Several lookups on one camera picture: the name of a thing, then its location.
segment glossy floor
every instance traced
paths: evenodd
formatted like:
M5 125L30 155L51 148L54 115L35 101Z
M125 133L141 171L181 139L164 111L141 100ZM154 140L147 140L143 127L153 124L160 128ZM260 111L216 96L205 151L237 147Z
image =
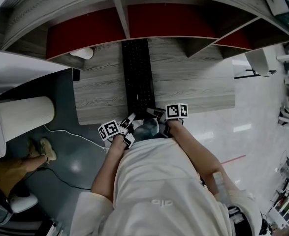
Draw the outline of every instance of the glossy floor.
M283 65L276 61L279 51L280 46L265 49L269 68L277 70L274 75L235 80L235 108L193 114L185 123L221 162L244 155L224 163L224 167L240 189L253 193L264 214L271 208L270 199L282 183L275 168L280 160L285 162L285 150L289 157L289 130L277 125L279 108L287 93ZM246 60L245 55L234 59ZM242 76L245 69L250 68L235 65L234 73Z

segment red shelf back panel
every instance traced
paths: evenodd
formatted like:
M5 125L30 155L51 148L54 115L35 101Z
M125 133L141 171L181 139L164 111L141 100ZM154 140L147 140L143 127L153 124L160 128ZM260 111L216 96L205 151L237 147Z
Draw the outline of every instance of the red shelf back panel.
M131 38L195 36L218 38L198 11L198 6L149 3L128 6Z
M99 10L50 27L46 58L125 38L116 8Z
M245 35L242 29L239 29L238 31L226 36L225 38L221 39L215 44L244 48L249 50L253 49L247 36Z

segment yellow shorts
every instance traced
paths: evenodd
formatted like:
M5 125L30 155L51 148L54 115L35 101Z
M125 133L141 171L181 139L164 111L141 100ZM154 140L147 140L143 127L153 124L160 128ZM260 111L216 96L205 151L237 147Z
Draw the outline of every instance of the yellow shorts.
M13 187L26 175L26 167L21 159L0 162L0 190L6 197Z

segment beige shoe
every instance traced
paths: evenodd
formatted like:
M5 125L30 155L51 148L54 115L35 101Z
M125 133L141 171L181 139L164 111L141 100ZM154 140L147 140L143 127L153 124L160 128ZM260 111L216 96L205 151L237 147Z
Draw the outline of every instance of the beige shoe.
M40 154L36 150L35 145L34 145L34 143L32 142L31 139L29 139L27 141L27 145L28 145L28 155L27 155L27 157L32 158L32 157L40 156Z
M57 155L53 151L50 142L46 138L41 138L40 145L41 145L41 154L45 155L48 158L47 163L49 163L50 161L57 160Z

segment gray floor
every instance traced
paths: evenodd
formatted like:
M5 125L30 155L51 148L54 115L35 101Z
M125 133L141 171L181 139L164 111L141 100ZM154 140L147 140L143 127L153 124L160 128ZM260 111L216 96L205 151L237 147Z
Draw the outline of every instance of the gray floor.
M97 131L97 124L80 126L78 123L70 69L21 85L1 95L0 99L18 100L37 96L47 96L54 102L56 116L47 125L49 129L66 129L103 145ZM42 137L51 141L58 156L56 162L51 162L46 166L70 184L90 188L105 158L105 152L79 137L65 132L50 133L42 126L9 141L7 156L26 156L28 138L32 138L38 144ZM42 209L50 217L62 223L64 232L68 233L81 190L60 182L51 171L34 173L26 180L26 185L38 197Z

